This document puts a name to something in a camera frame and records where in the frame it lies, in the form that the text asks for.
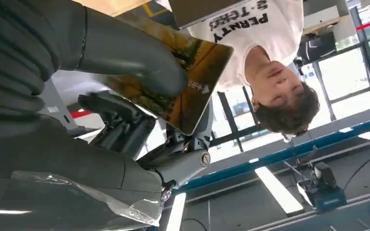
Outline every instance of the man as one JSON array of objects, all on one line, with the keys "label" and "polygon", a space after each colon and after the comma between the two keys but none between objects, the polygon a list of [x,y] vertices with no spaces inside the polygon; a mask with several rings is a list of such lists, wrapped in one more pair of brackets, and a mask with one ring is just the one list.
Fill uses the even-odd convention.
[{"label": "man", "polygon": [[[168,0],[158,0],[170,9]],[[250,85],[262,125],[303,134],[319,109],[315,91],[286,66],[303,32],[302,0],[251,0],[188,28],[192,36],[234,48],[221,88]]]}]

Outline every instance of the black cable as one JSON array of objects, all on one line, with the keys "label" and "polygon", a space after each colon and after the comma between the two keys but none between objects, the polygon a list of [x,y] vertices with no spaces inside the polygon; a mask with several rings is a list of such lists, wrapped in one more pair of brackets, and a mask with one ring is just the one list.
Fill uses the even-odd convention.
[{"label": "black cable", "polygon": [[343,191],[345,191],[345,189],[347,188],[348,184],[350,183],[350,181],[352,180],[352,178],[354,178],[354,176],[365,166],[367,165],[367,163],[370,162],[370,158],[365,161],[353,174],[352,176],[350,177],[350,179],[348,179],[347,183],[345,184],[344,188],[343,188]]},{"label": "black cable", "polygon": [[185,218],[185,219],[183,219],[182,221],[187,221],[187,220],[194,220],[194,221],[196,221],[196,222],[198,222],[202,227],[203,227],[203,229],[205,230],[205,231],[208,231],[208,229],[202,224],[202,222],[200,222],[198,219],[195,219],[195,218]]}]

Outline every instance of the blue beam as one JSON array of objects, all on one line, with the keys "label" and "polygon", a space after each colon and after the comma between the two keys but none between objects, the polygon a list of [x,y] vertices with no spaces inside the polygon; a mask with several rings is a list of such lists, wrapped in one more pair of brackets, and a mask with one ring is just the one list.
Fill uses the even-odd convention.
[{"label": "blue beam", "polygon": [[[353,137],[358,136],[359,134],[362,134],[368,131],[370,131],[370,121],[353,126],[352,130],[349,132],[343,133],[343,132],[337,131],[335,133],[317,138],[315,139],[315,144],[318,149],[322,149],[322,148],[331,146],[333,144],[342,142],[344,140],[351,139]],[[298,156],[306,155],[313,150],[313,143],[307,142],[307,143],[297,145],[295,147],[295,150]],[[230,179],[230,178],[239,176],[241,174],[248,173],[259,167],[263,167],[263,166],[267,166],[270,164],[288,160],[292,157],[294,157],[293,149],[288,148],[288,149],[276,152],[274,154],[265,156],[261,158],[259,161],[254,162],[254,163],[247,162],[244,164],[240,164],[238,166],[230,167],[222,171],[212,173],[207,176],[203,176],[203,177],[191,180],[188,184],[182,186],[180,189],[176,190],[174,193],[175,194],[184,193],[190,190],[205,187],[210,184],[218,183],[222,180]]]}]

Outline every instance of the window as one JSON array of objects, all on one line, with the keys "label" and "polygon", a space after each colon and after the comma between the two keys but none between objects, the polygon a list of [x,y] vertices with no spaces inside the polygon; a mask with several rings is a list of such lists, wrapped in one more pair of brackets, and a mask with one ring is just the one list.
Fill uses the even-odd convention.
[{"label": "window", "polygon": [[332,105],[332,109],[337,119],[341,119],[368,110],[370,109],[370,91],[334,103]]},{"label": "window", "polygon": [[318,101],[320,102],[320,110],[309,125],[309,129],[312,129],[331,122],[331,118],[327,106],[327,101],[325,100],[323,90],[321,88],[319,80],[317,79],[313,65],[307,64],[303,67],[307,70],[308,73],[306,75],[307,77],[304,78],[304,82],[316,91]]},{"label": "window", "polygon": [[370,87],[360,49],[319,62],[330,100]]}]

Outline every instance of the robotic arm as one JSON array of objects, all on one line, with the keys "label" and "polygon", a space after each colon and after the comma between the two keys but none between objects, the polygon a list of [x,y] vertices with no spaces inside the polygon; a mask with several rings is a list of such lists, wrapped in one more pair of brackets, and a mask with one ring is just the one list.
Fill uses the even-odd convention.
[{"label": "robotic arm", "polygon": [[169,96],[187,86],[186,73],[170,50],[143,31],[73,1],[33,4],[56,36],[60,69],[132,75],[151,91]]}]

